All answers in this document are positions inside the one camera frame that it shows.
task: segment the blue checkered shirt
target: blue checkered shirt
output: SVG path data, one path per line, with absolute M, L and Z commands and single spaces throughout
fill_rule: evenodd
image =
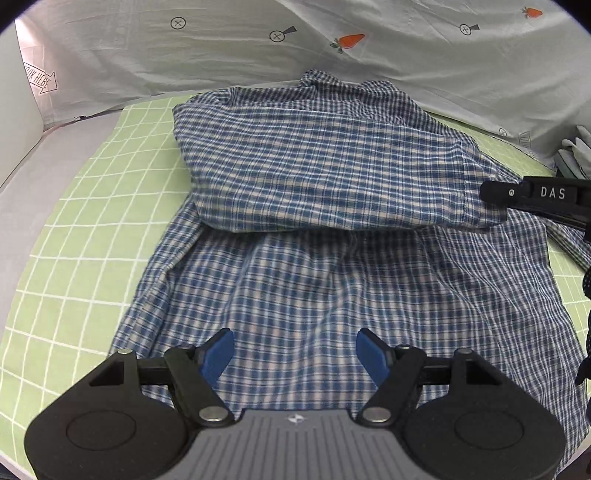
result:
M 518 176 L 389 82 L 312 71 L 297 87 L 196 96 L 174 118 L 193 188 L 113 349 L 156 356 L 231 328 L 217 392 L 239 413 L 355 412 L 375 391 L 355 356 L 362 327 L 434 356 L 470 347 L 557 416 L 571 456 L 583 352 L 547 236 L 584 268 L 591 255 L 578 232 L 479 200 L 484 180 Z

